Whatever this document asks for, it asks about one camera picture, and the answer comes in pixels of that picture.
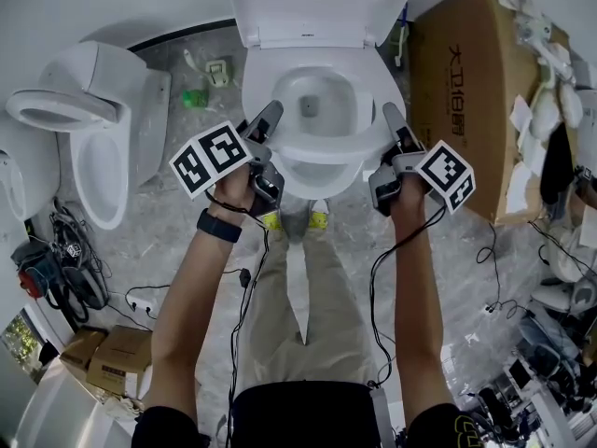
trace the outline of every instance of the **smartwatch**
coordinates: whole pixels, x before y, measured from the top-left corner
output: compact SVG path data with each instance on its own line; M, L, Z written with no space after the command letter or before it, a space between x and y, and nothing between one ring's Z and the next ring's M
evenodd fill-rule
M203 212L201 212L199 220L197 221L197 229L229 243L237 242L243 231L240 227L235 226L234 224L230 224L229 222L207 214L207 209L203 209Z

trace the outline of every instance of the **khaki pants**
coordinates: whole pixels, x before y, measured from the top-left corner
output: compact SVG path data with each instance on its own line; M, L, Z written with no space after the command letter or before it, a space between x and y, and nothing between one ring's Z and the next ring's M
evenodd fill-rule
M306 343L287 295L288 240L270 231L270 253L240 332L237 395L276 382L365 385L377 376L365 323L333 245L324 231L309 229L303 247L309 280Z

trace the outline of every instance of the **open toilet lid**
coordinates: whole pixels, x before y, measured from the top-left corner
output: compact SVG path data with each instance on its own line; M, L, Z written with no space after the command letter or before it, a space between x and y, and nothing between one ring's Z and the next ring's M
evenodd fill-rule
M246 47L380 45L407 0L232 0Z
M47 90L16 91L7 101L7 113L30 126L64 133L118 119L116 109L99 98Z

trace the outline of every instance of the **gray tile floor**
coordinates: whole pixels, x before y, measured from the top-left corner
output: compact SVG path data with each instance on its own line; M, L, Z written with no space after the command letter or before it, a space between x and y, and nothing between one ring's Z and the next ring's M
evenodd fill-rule
M183 50L188 49L201 62L221 56L233 61L234 78L225 89L211 89L209 106L204 110L186 109L182 91L195 88L197 74L186 65ZM153 327L154 321L143 314L133 314L122 294L133 286L162 285L172 281L195 231L200 211L206 205L203 198L192 202L179 188L168 160L189 137L215 124L230 119L237 124L243 119L241 87L246 49L236 27L213 30L184 37L143 50L139 55L151 68L166 70L173 75L170 116L166 147L159 173L141 188L130 202L129 212L115 231L95 230L98 253L109 264L112 277L108 280L111 304L139 323ZM410 100L408 76L396 80ZM72 177L68 140L60 139L62 155L62 185L59 195L77 200ZM297 212L300 202L285 198L284 208ZM367 318L368 278L373 260L392 245L390 222L376 213L369 201L368 186L357 180L331 201L334 215L334 243L349 274L352 289ZM429 207L429 215L435 208ZM525 303L541 278L544 266L537 258L540 237L527 225L500 228L496 253L502 300L516 298ZM487 302L494 301L497 285L493 264L475 262L480 248L493 239L488 224L467 210L445 217L430 230L445 325L445 346L442 352L444 369L452 393L460 402L467 390L478 389L500 370L505 354L519 339L516 323L521 314L507 320L506 311L491 316L483 314ZM261 231L248 222L242 239L235 246L230 268L253 269L260 245ZM289 258L289 292L301 326L306 321L308 304L306 277L301 248L292 246ZM377 319L380 330L392 335L394 320L395 276L393 261L379 270L377 279ZM166 291L145 291L158 304ZM198 403L200 430L213 434L217 420L227 411L230 381L229 334L238 319L242 289L236 274L225 275L216 300L214 316L197 366L201 382ZM132 323L110 308L91 315L96 325L112 327ZM381 352L380 365L384 362ZM399 400L400 390L395 375L386 386L390 401Z

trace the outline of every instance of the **black cloth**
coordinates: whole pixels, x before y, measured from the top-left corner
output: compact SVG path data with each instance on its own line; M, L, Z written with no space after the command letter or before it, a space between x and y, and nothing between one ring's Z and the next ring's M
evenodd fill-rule
M231 446L378 447L380 436L369 390L341 382L286 382L250 388L232 407ZM202 443L193 421L166 407L148 409L132 437L132 448L201 447ZM473 448L482 442L472 420L448 404L431 408L413 421L407 446Z

